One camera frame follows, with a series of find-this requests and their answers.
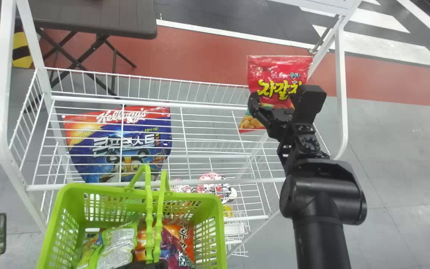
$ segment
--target chip bag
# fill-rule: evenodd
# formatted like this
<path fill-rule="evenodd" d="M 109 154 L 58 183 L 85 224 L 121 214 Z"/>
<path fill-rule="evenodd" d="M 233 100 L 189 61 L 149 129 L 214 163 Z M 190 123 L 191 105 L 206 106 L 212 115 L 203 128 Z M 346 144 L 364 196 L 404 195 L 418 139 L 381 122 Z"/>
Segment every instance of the chip bag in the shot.
<path fill-rule="evenodd" d="M 140 223 L 135 247 L 135 259 L 145 260 L 147 234 L 145 223 Z M 194 269 L 194 227 L 182 220 L 162 220 L 160 259 L 166 260 L 170 269 Z"/>
<path fill-rule="evenodd" d="M 63 119 L 71 160 L 85 182 L 129 182 L 142 164 L 155 180 L 171 152 L 169 107 L 127 106 L 124 114 L 110 109 Z"/>
<path fill-rule="evenodd" d="M 293 108 L 288 94 L 306 83 L 312 56 L 248 56 L 247 79 L 250 93 L 258 92 L 262 106 Z M 265 129 L 246 111 L 240 125 L 241 133 Z"/>

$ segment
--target red floor stripe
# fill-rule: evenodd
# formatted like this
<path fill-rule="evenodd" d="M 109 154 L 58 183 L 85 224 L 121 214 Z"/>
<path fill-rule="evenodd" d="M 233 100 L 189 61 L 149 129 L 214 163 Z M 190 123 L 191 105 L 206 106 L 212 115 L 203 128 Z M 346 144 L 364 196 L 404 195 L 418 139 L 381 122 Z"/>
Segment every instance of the red floor stripe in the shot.
<path fill-rule="evenodd" d="M 56 41 L 67 32 L 46 30 Z M 80 56 L 94 42 L 94 34 L 78 33 L 65 48 Z M 263 43 L 234 37 L 159 26 L 157 38 L 141 40 L 110 37 L 114 46 L 138 67 L 133 69 L 122 59 L 116 72 L 161 78 L 246 84 L 247 55 L 308 55 L 306 49 Z M 41 41 L 43 53 L 50 45 Z M 103 44 L 83 64 L 94 71 L 111 72 L 112 51 Z M 54 65 L 66 68 L 63 56 Z M 328 53 L 309 83 L 320 85 L 329 95 L 336 95 L 334 54 Z M 430 105 L 430 68 L 377 59 L 346 56 L 346 83 L 349 98 L 385 102 Z"/>

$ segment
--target green plastic basket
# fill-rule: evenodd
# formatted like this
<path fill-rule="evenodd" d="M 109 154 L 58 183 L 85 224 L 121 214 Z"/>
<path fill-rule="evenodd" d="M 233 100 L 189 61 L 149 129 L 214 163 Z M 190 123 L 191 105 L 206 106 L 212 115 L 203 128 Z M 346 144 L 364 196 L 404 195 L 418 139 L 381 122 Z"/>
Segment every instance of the green plastic basket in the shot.
<path fill-rule="evenodd" d="M 145 189 L 134 189 L 142 172 L 145 172 Z M 148 263 L 159 259 L 162 217 L 169 216 L 194 224 L 193 247 L 197 268 L 227 268 L 220 198 L 214 194 L 172 192 L 166 171 L 161 175 L 161 190 L 152 191 L 150 167 L 143 165 L 125 188 L 86 183 L 70 183 L 63 187 L 56 197 L 38 269 L 70 268 L 76 248 L 88 234 L 94 233 L 90 228 L 116 226 L 136 212 L 146 213 L 146 233 L 150 235 L 153 205 L 157 205 L 157 217 L 154 242 L 148 240 L 146 244 Z"/>

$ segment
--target snack package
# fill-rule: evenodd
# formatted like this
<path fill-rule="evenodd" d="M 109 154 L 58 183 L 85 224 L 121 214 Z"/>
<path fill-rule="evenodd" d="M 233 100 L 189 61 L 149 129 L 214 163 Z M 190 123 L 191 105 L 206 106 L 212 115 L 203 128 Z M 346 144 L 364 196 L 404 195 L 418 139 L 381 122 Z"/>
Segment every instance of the snack package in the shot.
<path fill-rule="evenodd" d="M 71 160 L 85 182 L 129 182 L 141 164 L 150 164 L 155 180 L 162 169 L 172 148 L 170 109 L 129 106 L 123 117 L 121 124 L 122 109 L 63 116 Z"/>
<path fill-rule="evenodd" d="M 92 237 L 82 247 L 76 269 L 112 269 L 132 262 L 139 218 L 140 214 L 135 213 L 126 223 Z"/>
<path fill-rule="evenodd" d="M 288 94 L 296 93 L 308 79 L 312 56 L 248 56 L 247 78 L 250 93 L 258 92 L 262 106 L 293 108 Z M 246 112 L 240 125 L 241 133 L 265 129 Z"/>
<path fill-rule="evenodd" d="M 169 219 L 163 220 L 162 224 L 162 252 L 160 259 L 166 260 L 170 269 L 195 268 L 193 226 L 185 221 Z M 137 234 L 137 246 L 134 251 L 136 260 L 145 260 L 147 234 L 145 233 L 146 230 L 143 225 L 145 225 L 145 223 L 140 223 Z"/>
<path fill-rule="evenodd" d="M 223 180 L 225 177 L 215 172 L 207 172 L 201 175 L 198 180 Z M 222 200 L 222 204 L 231 202 L 237 198 L 237 190 L 230 184 L 198 184 L 191 188 L 189 185 L 175 185 L 172 188 L 175 192 L 199 193 L 199 194 L 215 194 Z"/>

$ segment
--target basket handle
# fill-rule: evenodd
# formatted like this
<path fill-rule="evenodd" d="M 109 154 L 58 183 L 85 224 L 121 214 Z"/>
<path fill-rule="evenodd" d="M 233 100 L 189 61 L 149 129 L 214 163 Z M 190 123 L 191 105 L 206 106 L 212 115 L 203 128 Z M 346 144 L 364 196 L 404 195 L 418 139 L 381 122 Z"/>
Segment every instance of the basket handle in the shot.
<path fill-rule="evenodd" d="M 145 172 L 145 224 L 147 227 L 145 228 L 145 234 L 147 235 L 147 242 L 145 243 L 145 262 L 152 263 L 152 250 L 154 248 L 154 241 L 152 239 L 152 223 L 154 218 L 152 216 L 153 210 L 153 197 L 152 197 L 152 188 L 150 186 L 150 166 L 147 164 L 142 165 L 141 168 L 137 170 L 132 180 L 129 184 L 124 188 L 125 191 L 133 191 L 135 182 L 138 181 L 142 172 Z"/>
<path fill-rule="evenodd" d="M 155 221 L 155 238 L 153 250 L 153 260 L 154 262 L 159 261 L 161 254 L 160 243 L 162 242 L 162 215 L 163 215 L 163 200 L 165 191 L 170 191 L 169 181 L 167 180 L 167 171 L 162 171 L 162 176 L 160 178 L 160 192 L 159 199 L 157 200 L 157 220 Z"/>
<path fill-rule="evenodd" d="M 135 185 L 140 178 L 142 172 L 145 172 L 145 223 L 147 228 L 145 229 L 145 234 L 147 236 L 147 242 L 145 244 L 145 262 L 147 264 L 152 262 L 158 262 L 161 254 L 160 243 L 162 242 L 162 216 L 163 216 L 163 200 L 165 196 L 165 191 L 170 191 L 169 181 L 167 180 L 167 171 L 162 171 L 162 176 L 160 180 L 160 191 L 159 191 L 159 199 L 157 199 L 157 220 L 155 221 L 155 235 L 154 240 L 149 240 L 152 238 L 150 235 L 153 234 L 152 223 L 153 223 L 153 197 L 152 197 L 152 187 L 150 183 L 150 166 L 147 164 L 142 165 L 140 169 L 137 170 L 137 173 L 134 175 L 130 183 L 124 188 L 125 191 L 132 191 Z"/>
<path fill-rule="evenodd" d="M 124 187 L 125 191 L 132 191 L 134 189 L 135 182 L 137 182 L 140 178 L 140 175 L 145 172 L 145 186 L 150 187 L 150 166 L 147 164 L 142 165 L 141 168 L 137 169 L 137 172 L 132 177 L 132 180 L 128 183 L 126 187 Z"/>

